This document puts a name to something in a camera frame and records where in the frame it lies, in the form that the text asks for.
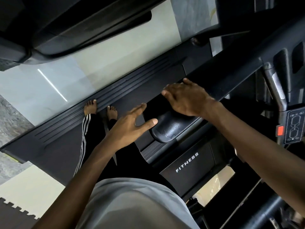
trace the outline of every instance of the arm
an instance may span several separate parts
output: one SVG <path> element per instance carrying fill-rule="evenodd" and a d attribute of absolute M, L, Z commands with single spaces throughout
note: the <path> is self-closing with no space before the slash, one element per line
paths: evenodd
<path fill-rule="evenodd" d="M 152 119 L 140 127 L 135 126 L 135 119 L 142 114 L 145 108 L 146 104 L 141 104 L 116 122 L 33 229 L 76 227 L 96 181 L 110 158 L 117 150 L 131 144 L 145 131 L 157 124 L 158 120 Z"/>
<path fill-rule="evenodd" d="M 290 206 L 305 216 L 305 161 L 260 134 L 188 79 L 163 91 L 173 109 L 211 122 Z"/>

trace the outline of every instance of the person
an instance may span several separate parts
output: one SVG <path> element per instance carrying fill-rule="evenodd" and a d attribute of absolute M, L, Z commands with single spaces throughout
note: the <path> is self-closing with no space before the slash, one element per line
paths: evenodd
<path fill-rule="evenodd" d="M 303 160 L 248 126 L 186 78 L 181 84 L 167 85 L 162 95 L 175 111 L 214 124 L 257 174 L 305 216 Z M 135 126 L 135 119 L 146 104 L 135 107 L 116 123 L 116 110 L 108 108 L 112 128 L 100 143 L 91 139 L 95 140 L 90 142 L 91 148 L 98 144 L 87 154 L 90 133 L 94 137 L 102 131 L 95 105 L 93 101 L 85 107 L 83 155 L 75 176 L 33 228 L 199 228 L 172 186 L 151 167 L 140 163 L 137 168 L 128 165 L 129 155 L 140 159 L 134 141 L 157 124 L 157 119 L 151 119 Z"/>

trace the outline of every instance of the bare foot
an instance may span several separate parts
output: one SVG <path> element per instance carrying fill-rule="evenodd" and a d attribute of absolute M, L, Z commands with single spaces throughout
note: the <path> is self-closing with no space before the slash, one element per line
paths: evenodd
<path fill-rule="evenodd" d="M 117 120 L 117 110 L 113 106 L 107 107 L 107 116 L 108 120 L 115 119 Z"/>
<path fill-rule="evenodd" d="M 89 100 L 84 107 L 85 116 L 88 114 L 96 114 L 97 105 L 96 100 Z"/>

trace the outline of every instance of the hand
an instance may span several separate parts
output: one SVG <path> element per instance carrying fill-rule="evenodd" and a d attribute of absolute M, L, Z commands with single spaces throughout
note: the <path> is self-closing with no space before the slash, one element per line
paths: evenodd
<path fill-rule="evenodd" d="M 147 104 L 141 104 L 127 112 L 116 122 L 103 141 L 110 143 L 117 151 L 135 142 L 144 132 L 154 127 L 158 123 L 157 119 L 151 119 L 139 127 L 135 126 L 135 119 L 142 114 L 146 106 Z"/>
<path fill-rule="evenodd" d="M 161 94 L 170 102 L 172 108 L 187 116 L 210 118 L 209 110 L 218 103 L 204 88 L 187 78 L 181 84 L 167 85 Z"/>

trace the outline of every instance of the gray t-shirt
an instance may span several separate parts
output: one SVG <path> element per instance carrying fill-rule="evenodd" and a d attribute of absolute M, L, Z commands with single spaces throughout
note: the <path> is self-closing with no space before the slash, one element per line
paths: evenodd
<path fill-rule="evenodd" d="M 77 229 L 199 229 L 184 201 L 166 186 L 137 179 L 98 182 Z"/>

